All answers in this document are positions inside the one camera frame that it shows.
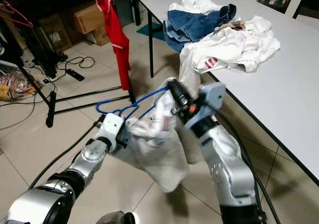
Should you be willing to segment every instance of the denim jeans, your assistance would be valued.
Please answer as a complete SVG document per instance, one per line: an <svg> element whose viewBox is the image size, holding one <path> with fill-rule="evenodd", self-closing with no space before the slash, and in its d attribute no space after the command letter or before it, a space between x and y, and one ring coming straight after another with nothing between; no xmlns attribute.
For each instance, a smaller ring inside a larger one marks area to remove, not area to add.
<svg viewBox="0 0 319 224"><path fill-rule="evenodd" d="M165 40L172 49L180 52L184 44L199 41L216 27L230 22L235 14L236 6L233 4L223 6L220 11L212 11L208 15L168 11L168 20L164 21Z"/></svg>

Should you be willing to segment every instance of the teal mat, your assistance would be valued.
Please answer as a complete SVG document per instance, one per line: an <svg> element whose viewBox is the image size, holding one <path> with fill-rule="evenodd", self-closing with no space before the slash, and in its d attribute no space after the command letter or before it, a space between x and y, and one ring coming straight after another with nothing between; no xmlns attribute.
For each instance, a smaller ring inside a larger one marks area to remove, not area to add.
<svg viewBox="0 0 319 224"><path fill-rule="evenodd" d="M160 25L155 23L155 22L152 22L152 27L153 27L153 29L156 29L156 28L159 28ZM140 34L143 34L145 36L149 36L149 26L145 25L141 29L137 30L136 32L140 33ZM165 41L165 37L164 37L164 32L163 31L159 31L159 32L153 33L153 37L157 38L159 40Z"/></svg>

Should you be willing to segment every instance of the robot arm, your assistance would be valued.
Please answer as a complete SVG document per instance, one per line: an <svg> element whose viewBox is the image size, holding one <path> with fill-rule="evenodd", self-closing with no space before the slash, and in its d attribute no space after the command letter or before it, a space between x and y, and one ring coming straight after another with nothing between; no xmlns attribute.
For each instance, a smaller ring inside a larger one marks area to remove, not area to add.
<svg viewBox="0 0 319 224"><path fill-rule="evenodd" d="M99 133L75 161L46 183L23 193L11 206L5 224L66 224L75 200L90 184L106 154L114 150L124 120L106 115Z"/></svg>
<svg viewBox="0 0 319 224"><path fill-rule="evenodd" d="M241 157L239 144L211 118L222 105L225 86L212 83L201 87L198 99L193 100L177 80L167 85L177 104L176 115L200 140L224 224L265 223L256 203L254 176Z"/></svg>
<svg viewBox="0 0 319 224"><path fill-rule="evenodd" d="M254 176L241 158L237 141L211 118L214 109L222 105L225 86L221 83L206 85L194 101L177 80L167 85L177 104L172 112L200 140L224 224L265 223L256 205ZM117 136L123 126L123 118L107 114L98 134L75 161L43 185L23 193L11 206L4 223L66 224L75 200L90 184L106 154L116 149Z"/></svg>

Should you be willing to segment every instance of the red clothes hanger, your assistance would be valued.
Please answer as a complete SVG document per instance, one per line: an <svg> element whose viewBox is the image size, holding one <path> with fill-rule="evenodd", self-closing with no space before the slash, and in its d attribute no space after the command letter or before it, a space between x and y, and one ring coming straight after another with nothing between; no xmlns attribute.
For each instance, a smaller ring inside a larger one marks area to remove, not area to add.
<svg viewBox="0 0 319 224"><path fill-rule="evenodd" d="M22 24L22 25L25 25L28 27L34 27L32 22L28 21L28 19L25 16L23 16L18 10L16 10L14 7L12 7L11 4L8 3L6 0L2 0L1 3L2 4L0 5L0 9L2 11L7 12L7 13L11 13L11 14L17 13L25 20L25 22L12 19L11 17L5 16L3 14L0 14L0 17L3 17L5 19L11 20L13 22L16 22L16 23L19 23L19 24Z"/></svg>

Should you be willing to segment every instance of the red shirt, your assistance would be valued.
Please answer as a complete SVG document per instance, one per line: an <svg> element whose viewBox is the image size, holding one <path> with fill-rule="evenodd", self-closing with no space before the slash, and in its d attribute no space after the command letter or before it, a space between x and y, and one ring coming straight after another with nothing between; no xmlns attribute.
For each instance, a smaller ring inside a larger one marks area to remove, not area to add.
<svg viewBox="0 0 319 224"><path fill-rule="evenodd" d="M120 80L123 90L130 89L129 39L124 35L119 18L113 8L113 0L96 0L96 4L104 13L105 29L116 54Z"/></svg>

